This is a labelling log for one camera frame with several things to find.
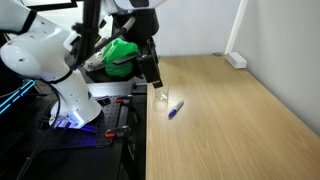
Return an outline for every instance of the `electrical cable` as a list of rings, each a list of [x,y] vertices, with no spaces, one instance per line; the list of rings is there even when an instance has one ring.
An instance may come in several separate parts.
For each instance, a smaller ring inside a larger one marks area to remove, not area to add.
[[[44,135],[44,137],[41,139],[41,141],[38,143],[36,148],[31,153],[31,155],[29,157],[27,157],[27,160],[25,161],[25,163],[21,167],[16,180],[22,180],[23,176],[25,175],[25,173],[27,172],[28,168],[30,167],[32,161],[42,151],[43,146],[45,145],[45,142],[49,138],[49,135],[52,132],[53,127],[54,127],[55,123],[58,120],[58,117],[59,117],[59,114],[60,114],[60,107],[61,107],[61,100],[60,100],[59,92],[52,85],[49,84],[49,86],[52,88],[53,92],[55,93],[55,95],[57,96],[57,99],[58,99],[58,108],[57,108],[55,119],[54,119],[53,123],[51,124],[50,128],[47,130],[47,132]]]
[[[18,87],[16,90],[11,91],[11,92],[9,92],[9,93],[7,93],[7,94],[1,95],[0,98],[4,98],[4,97],[7,97],[7,96],[10,96],[11,94],[13,94],[13,93],[15,93],[16,91],[18,91],[18,90],[25,84],[25,81],[24,81],[24,80],[22,80],[22,82],[23,82],[22,85],[21,85],[20,87]]]
[[[111,41],[113,41],[116,38],[120,37],[121,35],[127,33],[131,29],[131,27],[134,25],[135,22],[136,22],[136,18],[130,17],[130,19],[121,27],[121,29],[118,32],[116,32],[110,38],[105,39],[99,45],[97,45],[94,48],[94,53],[98,52],[100,49],[102,49],[103,47],[108,45]]]
[[[41,97],[46,97],[46,96],[50,96],[51,94],[53,94],[54,92],[52,91],[51,93],[49,94],[41,94],[41,93],[35,93],[35,94],[29,94],[29,93],[26,93],[24,95],[26,96],[41,96]]]

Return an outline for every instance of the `pen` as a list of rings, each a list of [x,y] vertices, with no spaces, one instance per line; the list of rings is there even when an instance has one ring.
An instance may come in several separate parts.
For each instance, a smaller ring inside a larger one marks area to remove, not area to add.
[[[179,111],[179,109],[182,107],[182,105],[184,104],[184,101],[180,101],[168,114],[169,118],[173,118],[174,115],[177,114],[177,112]]]

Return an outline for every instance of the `black metal frame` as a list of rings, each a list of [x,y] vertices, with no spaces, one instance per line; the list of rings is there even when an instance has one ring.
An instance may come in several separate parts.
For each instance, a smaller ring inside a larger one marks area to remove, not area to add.
[[[50,10],[75,8],[75,7],[78,7],[76,0],[70,0],[70,3],[28,6],[28,8],[34,11],[50,11]]]

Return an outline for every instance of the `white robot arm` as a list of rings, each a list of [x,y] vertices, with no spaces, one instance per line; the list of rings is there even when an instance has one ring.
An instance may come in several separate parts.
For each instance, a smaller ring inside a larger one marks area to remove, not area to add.
[[[100,19],[106,14],[155,8],[163,1],[102,0]],[[59,92],[61,108],[56,126],[68,124],[69,128],[80,129],[94,120],[100,114],[101,106],[91,96],[80,71],[70,69],[64,60],[70,54],[63,46],[66,39],[70,40],[70,32],[16,0],[2,0],[0,13],[3,13],[0,31],[20,34],[1,48],[1,58],[16,73],[42,79]],[[57,107],[56,103],[51,110],[52,117],[55,117]]]

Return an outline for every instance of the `white wall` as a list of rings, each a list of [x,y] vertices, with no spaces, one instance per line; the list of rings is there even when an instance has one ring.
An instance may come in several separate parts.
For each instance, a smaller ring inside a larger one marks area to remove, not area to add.
[[[34,4],[41,4],[38,1],[44,0],[28,0],[27,2],[32,2]],[[83,14],[83,2],[77,2],[77,8],[69,8],[69,9],[61,9],[61,10],[53,10],[53,11],[41,11],[39,15],[45,17],[46,19],[58,24],[59,26],[71,30],[71,26],[74,25],[76,22],[82,22],[82,14]],[[105,20],[107,21],[107,25],[100,30],[100,35],[102,37],[110,37],[111,30],[112,30],[112,17],[106,17]]]
[[[27,6],[70,3],[71,0],[21,0]]]
[[[224,52],[240,0],[167,0],[155,37],[161,56]]]
[[[249,0],[233,51],[320,135],[320,1]]]

